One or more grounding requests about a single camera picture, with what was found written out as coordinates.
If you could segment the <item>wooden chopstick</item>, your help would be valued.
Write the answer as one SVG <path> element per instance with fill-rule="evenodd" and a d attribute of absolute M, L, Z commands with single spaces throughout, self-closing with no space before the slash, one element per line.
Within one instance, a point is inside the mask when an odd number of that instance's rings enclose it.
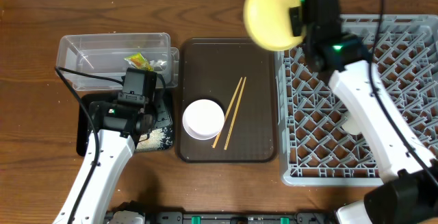
<path fill-rule="evenodd" d="M 226 142 L 225 142 L 224 150 L 227 150 L 228 146 L 229 146 L 229 141 L 230 141 L 230 138 L 231 138 L 231 135 L 232 135 L 232 132 L 233 132 L 233 128 L 234 128 L 234 125 L 235 125 L 235 120 L 236 120 L 236 117 L 237 117 L 237 113 L 238 113 L 238 110 L 239 110 L 239 107 L 240 107 L 242 95 L 243 95 L 243 92 L 244 92 L 244 88 L 245 88 L 245 84 L 246 84 L 246 79 L 247 79 L 247 77 L 245 77 L 244 80 L 243 80 L 243 84 L 242 84 L 242 87 L 240 89 L 239 96 L 237 98 L 237 103 L 236 103 L 236 107 L 235 107 L 235 110 L 234 110 L 234 113 L 233 113 L 233 117 L 232 117 L 232 120 L 231 120 L 229 132 L 227 134 L 227 139 L 226 139 Z"/>
<path fill-rule="evenodd" d="M 231 98 L 231 100 L 230 100 L 230 102 L 229 102 L 229 106 L 228 106 L 227 111 L 226 111 L 226 113 L 225 113 L 224 121 L 226 121 L 227 118 L 228 118 L 228 115 L 229 115 L 229 113 L 230 113 L 230 111 L 231 111 L 231 107 L 232 107 L 233 102 L 234 102 L 234 100 L 235 100 L 235 97 L 236 97 L 236 95 L 237 95 L 237 91 L 239 90 L 240 84 L 242 83 L 242 79 L 243 79 L 243 77 L 240 78 L 240 80 L 239 80 L 239 82 L 238 82 L 238 84 L 237 84 L 237 87 L 235 88 L 235 91 L 234 91 L 234 93 L 233 93 L 233 96 L 232 96 L 232 98 Z M 213 145 L 212 145 L 212 148 L 213 148 L 213 149 L 216 148 L 216 145 L 217 145 L 217 143 L 218 143 L 218 141 L 219 141 L 219 138 L 220 138 L 221 132 L 222 132 L 222 130 L 220 130 L 219 133 L 218 133 L 218 134 L 216 135 L 216 137 L 215 137 L 214 143 L 213 143 Z"/>

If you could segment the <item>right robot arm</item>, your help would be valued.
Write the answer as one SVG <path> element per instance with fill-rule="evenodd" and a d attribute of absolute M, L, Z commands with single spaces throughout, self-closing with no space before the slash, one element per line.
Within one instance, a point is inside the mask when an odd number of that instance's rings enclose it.
<path fill-rule="evenodd" d="M 381 186 L 336 211 L 339 223 L 421 223 L 437 216 L 437 159 L 420 142 L 381 84 L 374 50 L 343 32 L 339 0 L 296 0 L 294 35 L 308 67 L 346 106 L 351 129 L 365 138 Z"/>

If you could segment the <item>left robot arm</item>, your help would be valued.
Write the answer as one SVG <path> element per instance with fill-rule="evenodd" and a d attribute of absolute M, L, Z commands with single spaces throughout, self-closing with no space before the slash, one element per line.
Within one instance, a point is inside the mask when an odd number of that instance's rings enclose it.
<path fill-rule="evenodd" d="M 88 138 L 83 163 L 56 223 L 102 223 L 119 177 L 136 149 L 157 151 L 173 142 L 172 112 L 164 78 L 156 72 L 127 69 L 123 89 L 88 104 L 77 101 Z"/>

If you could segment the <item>white bowl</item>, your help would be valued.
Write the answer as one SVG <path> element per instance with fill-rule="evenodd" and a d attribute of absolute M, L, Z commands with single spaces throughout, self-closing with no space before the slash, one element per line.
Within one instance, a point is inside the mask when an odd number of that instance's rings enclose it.
<path fill-rule="evenodd" d="M 209 99 L 192 102 L 183 112 L 183 128 L 197 140 L 209 140 L 224 126 L 224 112 L 219 104 Z"/>

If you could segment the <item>green orange snack wrapper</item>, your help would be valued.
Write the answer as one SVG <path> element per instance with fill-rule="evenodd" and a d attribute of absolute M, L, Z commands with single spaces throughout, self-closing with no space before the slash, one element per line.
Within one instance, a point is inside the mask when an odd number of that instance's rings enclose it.
<path fill-rule="evenodd" d="M 124 60 L 127 61 L 130 66 L 136 69 L 153 71 L 153 67 L 150 65 L 149 61 L 141 53 L 127 56 L 124 58 Z"/>

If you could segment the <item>yellow plate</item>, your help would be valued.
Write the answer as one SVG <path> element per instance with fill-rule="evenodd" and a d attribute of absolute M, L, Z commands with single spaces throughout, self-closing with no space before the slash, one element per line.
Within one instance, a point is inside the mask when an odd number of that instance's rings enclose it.
<path fill-rule="evenodd" d="M 284 51 L 303 42 L 305 32 L 293 35 L 289 10 L 300 0 L 245 0 L 244 25 L 251 39 L 268 51 Z"/>

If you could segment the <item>white napkin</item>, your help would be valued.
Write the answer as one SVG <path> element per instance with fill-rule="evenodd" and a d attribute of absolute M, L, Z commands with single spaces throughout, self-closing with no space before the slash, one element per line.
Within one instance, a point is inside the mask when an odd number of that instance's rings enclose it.
<path fill-rule="evenodd" d="M 163 72 L 167 69 L 168 61 L 167 60 L 151 60 L 150 65 L 155 72 Z"/>

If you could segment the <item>white cup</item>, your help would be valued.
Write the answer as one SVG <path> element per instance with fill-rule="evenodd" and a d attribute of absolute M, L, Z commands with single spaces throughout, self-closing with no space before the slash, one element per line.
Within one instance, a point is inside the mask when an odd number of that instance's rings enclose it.
<path fill-rule="evenodd" d="M 357 125 L 357 122 L 352 117 L 351 113 L 349 111 L 342 114 L 342 117 L 344 119 L 344 123 L 342 124 L 342 128 L 352 135 L 359 135 L 361 133 L 361 130 L 359 126 Z"/>

